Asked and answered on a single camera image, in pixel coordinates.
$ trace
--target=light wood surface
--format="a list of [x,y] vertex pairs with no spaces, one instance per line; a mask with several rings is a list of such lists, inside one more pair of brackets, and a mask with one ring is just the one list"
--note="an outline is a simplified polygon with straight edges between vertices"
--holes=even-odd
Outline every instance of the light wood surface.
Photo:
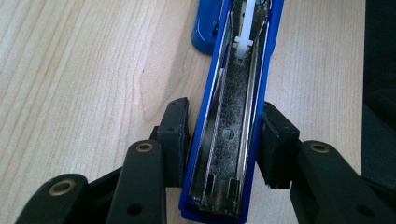
[[[210,57],[190,43],[197,0],[0,1],[0,222],[44,182],[89,181],[123,163],[167,103],[187,96],[192,130]],[[286,0],[267,101],[301,139],[361,162],[364,1]],[[168,223],[190,223],[167,191]],[[297,222],[287,190],[256,169],[247,223]]]

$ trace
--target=metal grommet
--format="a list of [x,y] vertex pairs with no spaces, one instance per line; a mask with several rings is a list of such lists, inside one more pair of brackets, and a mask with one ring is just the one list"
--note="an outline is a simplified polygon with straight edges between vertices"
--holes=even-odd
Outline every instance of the metal grommet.
[[312,143],[309,148],[319,153],[328,153],[330,151],[326,146],[319,143]]
[[66,194],[74,188],[76,182],[72,179],[61,180],[52,185],[49,189],[49,194],[52,196],[60,196]]
[[148,152],[153,149],[153,146],[151,143],[141,143],[137,145],[136,150],[139,152]]

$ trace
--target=wooden desk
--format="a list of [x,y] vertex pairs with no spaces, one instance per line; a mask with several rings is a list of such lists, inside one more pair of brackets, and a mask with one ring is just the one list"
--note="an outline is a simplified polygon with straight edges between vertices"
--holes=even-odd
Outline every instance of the wooden desk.
[[[190,43],[197,0],[0,3],[0,222],[16,220],[45,181],[90,181],[122,165],[166,104],[201,102],[210,57]],[[301,139],[336,147],[360,169],[363,1],[288,1],[267,101]],[[287,190],[256,169],[248,223],[296,222]],[[188,223],[168,190],[168,223]]]

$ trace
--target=stapler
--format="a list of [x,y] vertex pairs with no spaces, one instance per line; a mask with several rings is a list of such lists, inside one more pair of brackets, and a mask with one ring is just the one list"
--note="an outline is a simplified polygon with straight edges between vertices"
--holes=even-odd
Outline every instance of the stapler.
[[283,0],[201,0],[191,43],[211,54],[179,208],[183,217],[244,223]]

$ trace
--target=metal rivet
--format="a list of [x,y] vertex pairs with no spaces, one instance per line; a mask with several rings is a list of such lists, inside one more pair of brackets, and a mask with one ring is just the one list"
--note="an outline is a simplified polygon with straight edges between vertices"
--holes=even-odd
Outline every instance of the metal rivet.
[[318,143],[313,143],[311,145],[309,145],[309,147],[319,153],[328,153],[330,150],[326,147],[323,146],[322,144],[318,144]]
[[49,194],[52,196],[60,196],[66,194],[74,188],[76,182],[72,179],[61,180],[52,185],[49,189]]
[[137,145],[136,150],[139,152],[148,152],[152,150],[153,146],[150,143],[141,143]]
[[223,137],[227,140],[232,140],[235,134],[233,133],[233,130],[231,129],[224,129],[223,130]]

